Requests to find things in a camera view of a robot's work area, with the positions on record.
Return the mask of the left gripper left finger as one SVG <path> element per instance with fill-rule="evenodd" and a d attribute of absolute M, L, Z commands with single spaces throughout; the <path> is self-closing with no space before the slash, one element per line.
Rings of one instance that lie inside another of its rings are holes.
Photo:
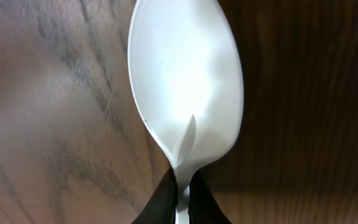
<path fill-rule="evenodd" d="M 178 202 L 175 173 L 169 168 L 132 224 L 175 224 Z"/>

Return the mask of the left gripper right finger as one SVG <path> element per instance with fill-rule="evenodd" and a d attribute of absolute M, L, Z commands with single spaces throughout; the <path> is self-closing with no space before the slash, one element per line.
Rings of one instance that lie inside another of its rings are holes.
<path fill-rule="evenodd" d="M 231 224 L 199 172 L 190 182 L 188 214 L 190 224 Z"/>

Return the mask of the white plastic spoon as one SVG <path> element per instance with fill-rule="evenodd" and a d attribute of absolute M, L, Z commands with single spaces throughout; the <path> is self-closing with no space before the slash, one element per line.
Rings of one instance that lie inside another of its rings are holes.
<path fill-rule="evenodd" d="M 173 216 L 188 223 L 191 178 L 224 156 L 241 128 L 244 82 L 234 35 L 216 0 L 139 0 L 127 61 L 140 117 L 177 180 Z"/>

